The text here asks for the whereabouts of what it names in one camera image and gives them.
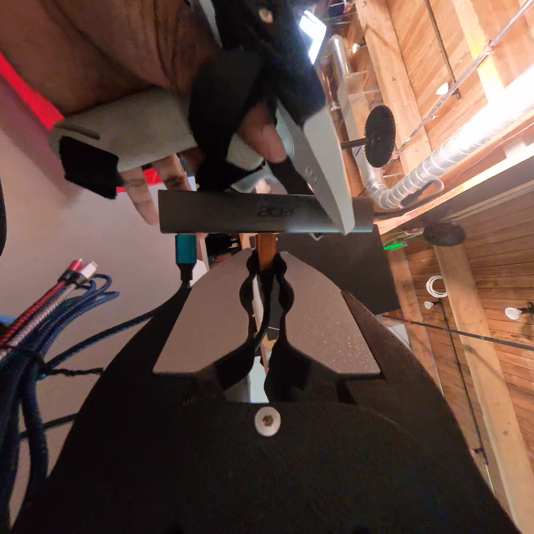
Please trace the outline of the black dome ceiling fixture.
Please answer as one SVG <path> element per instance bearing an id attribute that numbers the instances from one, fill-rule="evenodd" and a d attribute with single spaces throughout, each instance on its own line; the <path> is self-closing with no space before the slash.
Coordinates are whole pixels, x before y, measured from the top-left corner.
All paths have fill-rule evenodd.
<path id="1" fill-rule="evenodd" d="M 463 244 L 466 233 L 461 225 L 449 222 L 432 223 L 424 228 L 423 238 L 433 246 L 453 247 Z"/>

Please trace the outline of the black disc stand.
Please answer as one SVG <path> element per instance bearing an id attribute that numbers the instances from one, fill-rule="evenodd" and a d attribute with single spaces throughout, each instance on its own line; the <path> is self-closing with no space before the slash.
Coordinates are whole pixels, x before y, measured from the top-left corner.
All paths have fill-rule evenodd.
<path id="1" fill-rule="evenodd" d="M 364 147 L 367 162 L 373 168 L 384 167 L 393 154 L 396 124 L 391 109 L 380 104 L 372 109 L 365 123 L 364 137 L 341 143 L 342 150 Z"/>

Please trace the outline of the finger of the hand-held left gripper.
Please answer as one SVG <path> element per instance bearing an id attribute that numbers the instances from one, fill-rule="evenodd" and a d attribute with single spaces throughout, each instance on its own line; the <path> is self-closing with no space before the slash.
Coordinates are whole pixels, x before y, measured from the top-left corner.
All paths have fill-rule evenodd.
<path id="1" fill-rule="evenodd" d="M 327 106 L 297 125 L 283 105 L 277 113 L 293 142 L 290 156 L 334 227 L 343 235 L 354 229 L 352 197 L 337 131 Z"/>

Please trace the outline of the grey usb hub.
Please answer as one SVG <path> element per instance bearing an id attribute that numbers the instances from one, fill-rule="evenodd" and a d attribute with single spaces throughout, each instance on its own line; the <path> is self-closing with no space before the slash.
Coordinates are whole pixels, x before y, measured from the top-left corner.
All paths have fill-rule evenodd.
<path id="1" fill-rule="evenodd" d="M 314 196 L 237 192 L 158 192 L 160 231 L 164 234 L 370 233 L 369 200 L 349 202 L 348 228 L 335 223 Z"/>

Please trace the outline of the person's left forearm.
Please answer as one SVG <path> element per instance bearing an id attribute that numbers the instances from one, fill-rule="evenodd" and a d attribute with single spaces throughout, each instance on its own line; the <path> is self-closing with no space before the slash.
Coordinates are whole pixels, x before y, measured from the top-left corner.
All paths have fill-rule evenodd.
<path id="1" fill-rule="evenodd" d="M 188 94 L 220 49 L 185 1 L 1 1 L 1 52 L 68 116 L 152 86 Z"/>

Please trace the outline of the silver ventilation duct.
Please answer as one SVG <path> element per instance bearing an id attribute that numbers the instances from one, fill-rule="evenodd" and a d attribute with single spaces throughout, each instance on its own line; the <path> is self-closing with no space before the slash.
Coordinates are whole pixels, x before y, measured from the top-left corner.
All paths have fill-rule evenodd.
<path id="1" fill-rule="evenodd" d="M 396 127 L 396 119 L 400 118 L 400 112 L 408 108 L 414 100 L 413 92 L 410 90 L 408 101 L 386 99 L 385 103 L 375 106 L 370 110 L 368 119 L 371 119 L 372 112 L 379 118 L 378 125 L 383 125 L 386 132 L 390 133 L 391 141 L 385 142 L 385 162 L 371 163 L 372 148 L 378 148 L 378 142 L 370 141 L 371 126 L 366 126 L 366 137 L 368 138 L 368 151 L 361 150 L 356 154 L 356 147 L 349 145 L 344 151 L 351 153 L 358 167 L 360 177 L 364 183 L 371 200 L 379 207 L 392 212 L 394 208 L 400 206 L 408 209 L 415 208 L 415 202 L 409 204 L 408 198 L 417 197 L 419 192 L 426 188 L 427 184 L 433 181 L 439 182 L 440 177 L 450 169 L 476 152 L 484 144 L 499 136 L 513 124 L 521 121 L 527 114 L 533 111 L 533 66 L 522 73 L 500 95 L 491 100 L 484 108 L 480 109 L 472 118 L 466 122 L 459 130 L 449 137 L 438 149 L 430 152 L 430 145 L 425 142 L 422 147 L 422 154 L 427 157 L 419 161 L 419 164 L 408 172 L 404 178 L 395 186 L 387 188 L 384 181 L 382 168 L 388 164 L 397 146 L 397 135 L 400 134 L 400 127 Z M 386 119 L 380 118 L 390 111 L 392 115 L 392 126 L 387 126 Z"/>

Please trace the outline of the person's left hand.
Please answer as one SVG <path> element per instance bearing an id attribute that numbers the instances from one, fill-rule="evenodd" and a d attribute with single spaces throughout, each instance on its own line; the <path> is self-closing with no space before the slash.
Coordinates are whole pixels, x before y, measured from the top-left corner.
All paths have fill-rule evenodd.
<path id="1" fill-rule="evenodd" d="M 192 190 L 181 157 L 205 190 L 224 191 L 265 168 L 266 159 L 236 133 L 222 154 L 199 148 L 188 114 L 185 98 L 150 89 L 65 117 L 53 126 L 50 145 L 68 182 L 109 200 L 124 188 L 143 220 L 155 226 L 160 217 L 144 166 L 179 191 Z"/>

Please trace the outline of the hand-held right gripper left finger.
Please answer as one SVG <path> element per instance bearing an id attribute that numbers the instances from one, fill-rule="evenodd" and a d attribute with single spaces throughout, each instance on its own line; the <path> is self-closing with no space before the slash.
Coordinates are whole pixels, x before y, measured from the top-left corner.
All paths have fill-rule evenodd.
<path id="1" fill-rule="evenodd" d="M 216 381 L 224 391 L 245 381 L 255 358 L 255 266 L 246 248 L 193 285 L 153 374 Z"/>

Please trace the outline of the black panel board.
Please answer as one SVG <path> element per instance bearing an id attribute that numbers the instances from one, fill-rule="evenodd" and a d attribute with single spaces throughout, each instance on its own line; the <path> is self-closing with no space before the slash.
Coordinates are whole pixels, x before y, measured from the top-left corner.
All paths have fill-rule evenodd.
<path id="1" fill-rule="evenodd" d="M 401 308 L 377 225 L 371 232 L 279 233 L 279 251 L 310 265 L 343 291 L 356 297 L 374 315 Z"/>

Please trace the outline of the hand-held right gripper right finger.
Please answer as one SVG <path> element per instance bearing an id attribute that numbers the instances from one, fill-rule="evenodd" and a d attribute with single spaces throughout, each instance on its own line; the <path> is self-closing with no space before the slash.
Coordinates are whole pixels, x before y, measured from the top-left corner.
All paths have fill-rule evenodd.
<path id="1" fill-rule="evenodd" d="M 280 252 L 274 262 L 282 316 L 264 389 L 274 402 L 349 402 L 348 383 L 381 376 L 342 291 Z"/>

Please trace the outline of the thin metal ceiling pipe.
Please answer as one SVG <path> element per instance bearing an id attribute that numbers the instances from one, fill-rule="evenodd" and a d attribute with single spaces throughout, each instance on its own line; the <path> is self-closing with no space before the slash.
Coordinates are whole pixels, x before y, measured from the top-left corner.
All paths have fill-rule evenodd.
<path id="1" fill-rule="evenodd" d="M 446 94 L 444 94 L 436 105 L 429 111 L 429 113 L 422 119 L 422 122 L 415 128 L 415 130 L 410 134 L 410 136 L 401 144 L 397 150 L 394 152 L 394 155 L 390 157 L 388 163 L 399 159 L 401 154 L 405 153 L 406 146 L 417 136 L 420 130 L 424 129 L 426 124 L 431 122 L 437 112 L 444 106 L 444 104 L 450 99 L 453 95 L 459 94 L 459 88 L 466 81 L 472 73 L 477 71 L 479 67 L 487 60 L 488 57 L 494 54 L 496 47 L 500 42 L 508 35 L 512 28 L 517 24 L 517 22 L 525 17 L 527 11 L 533 7 L 533 1 L 525 1 L 520 5 L 519 10 L 515 15 L 511 17 L 509 22 L 504 26 L 504 28 L 499 32 L 499 34 L 489 41 L 484 42 L 484 47 L 481 49 L 480 54 L 474 58 L 470 66 L 464 71 L 462 76 L 450 86 L 450 89 Z"/>

